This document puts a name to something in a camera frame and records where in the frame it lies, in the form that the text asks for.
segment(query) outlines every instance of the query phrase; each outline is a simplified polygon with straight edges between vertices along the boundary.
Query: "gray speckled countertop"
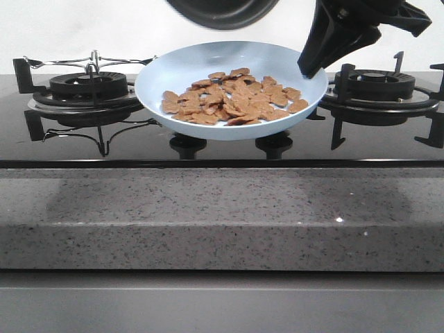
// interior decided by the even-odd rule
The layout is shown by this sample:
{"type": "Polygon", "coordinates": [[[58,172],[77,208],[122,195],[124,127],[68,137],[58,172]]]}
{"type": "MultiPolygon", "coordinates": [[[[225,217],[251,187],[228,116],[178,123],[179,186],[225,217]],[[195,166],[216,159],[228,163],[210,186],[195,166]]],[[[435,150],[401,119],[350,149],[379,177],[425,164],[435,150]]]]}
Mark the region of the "gray speckled countertop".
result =
{"type": "Polygon", "coordinates": [[[444,271],[442,169],[2,169],[0,268],[444,271]]]}

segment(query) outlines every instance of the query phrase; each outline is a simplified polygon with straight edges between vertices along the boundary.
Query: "frying pan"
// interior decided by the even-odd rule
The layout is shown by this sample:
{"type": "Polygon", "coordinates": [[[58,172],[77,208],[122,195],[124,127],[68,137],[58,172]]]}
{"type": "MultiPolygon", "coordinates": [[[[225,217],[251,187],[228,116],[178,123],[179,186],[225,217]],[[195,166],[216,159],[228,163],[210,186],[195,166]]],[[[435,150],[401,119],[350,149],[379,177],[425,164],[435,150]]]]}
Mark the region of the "frying pan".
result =
{"type": "Polygon", "coordinates": [[[279,0],[168,0],[179,13],[208,28],[248,26],[265,16],[279,0]]]}
{"type": "Polygon", "coordinates": [[[299,55],[297,51],[260,42],[213,42],[188,46],[162,55],[146,65],[137,76],[135,92],[156,121],[177,133],[222,141],[265,137],[286,130],[308,117],[327,89],[328,78],[323,69],[310,79],[300,73],[296,63],[299,55]],[[288,117],[247,126],[225,126],[223,121],[215,126],[187,123],[172,119],[171,114],[162,111],[164,91],[181,94],[193,82],[207,78],[210,73],[230,73],[232,69],[241,67],[248,67],[257,80],[272,76],[284,87],[299,89],[301,98],[309,105],[288,117]]]}

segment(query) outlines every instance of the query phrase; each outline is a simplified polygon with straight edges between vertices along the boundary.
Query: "gas stove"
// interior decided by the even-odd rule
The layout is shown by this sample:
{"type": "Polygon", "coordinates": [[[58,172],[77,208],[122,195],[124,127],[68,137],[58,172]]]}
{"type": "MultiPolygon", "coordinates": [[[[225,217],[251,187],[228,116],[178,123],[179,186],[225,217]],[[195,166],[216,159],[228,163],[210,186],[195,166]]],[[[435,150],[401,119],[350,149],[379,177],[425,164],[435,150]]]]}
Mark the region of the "gas stove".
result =
{"type": "MultiPolygon", "coordinates": [[[[162,127],[137,100],[135,76],[101,71],[108,65],[147,65],[154,58],[103,58],[93,51],[79,60],[14,59],[19,92],[0,98],[0,166],[444,166],[441,74],[402,73],[402,56],[395,55],[393,71],[344,64],[302,123],[235,142],[188,137],[162,127]],[[83,70],[36,74],[44,65],[83,70]]],[[[444,70],[444,65],[431,68],[444,70]]]]}

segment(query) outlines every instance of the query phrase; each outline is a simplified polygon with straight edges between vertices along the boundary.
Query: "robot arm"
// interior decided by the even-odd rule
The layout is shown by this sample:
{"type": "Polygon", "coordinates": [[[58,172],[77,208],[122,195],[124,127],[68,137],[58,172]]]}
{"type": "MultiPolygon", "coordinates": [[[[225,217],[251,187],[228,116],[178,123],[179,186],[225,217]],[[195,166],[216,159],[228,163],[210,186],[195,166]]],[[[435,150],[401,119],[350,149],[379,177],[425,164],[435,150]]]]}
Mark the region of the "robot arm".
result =
{"type": "MultiPolygon", "coordinates": [[[[219,30],[247,26],[266,15],[278,0],[167,0],[188,19],[219,30]]],[[[298,65],[311,78],[343,56],[374,44],[380,24],[420,35],[430,24],[426,14],[405,0],[316,0],[310,34],[298,65]]]]}

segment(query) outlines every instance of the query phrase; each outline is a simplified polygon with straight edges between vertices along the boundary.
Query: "black glass stovetop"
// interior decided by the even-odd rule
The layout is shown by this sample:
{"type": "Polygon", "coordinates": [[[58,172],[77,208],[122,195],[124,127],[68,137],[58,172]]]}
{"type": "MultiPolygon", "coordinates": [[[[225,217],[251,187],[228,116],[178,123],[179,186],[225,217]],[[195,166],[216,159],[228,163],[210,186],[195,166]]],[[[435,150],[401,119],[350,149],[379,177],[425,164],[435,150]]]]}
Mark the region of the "black glass stovetop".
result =
{"type": "MultiPolygon", "coordinates": [[[[417,85],[439,90],[442,74],[412,75],[417,85]]],[[[318,107],[283,133],[219,142],[174,133],[145,109],[100,126],[61,125],[30,110],[31,95],[14,84],[14,76],[0,76],[3,168],[444,166],[444,102],[437,111],[389,123],[339,121],[318,107]]]]}

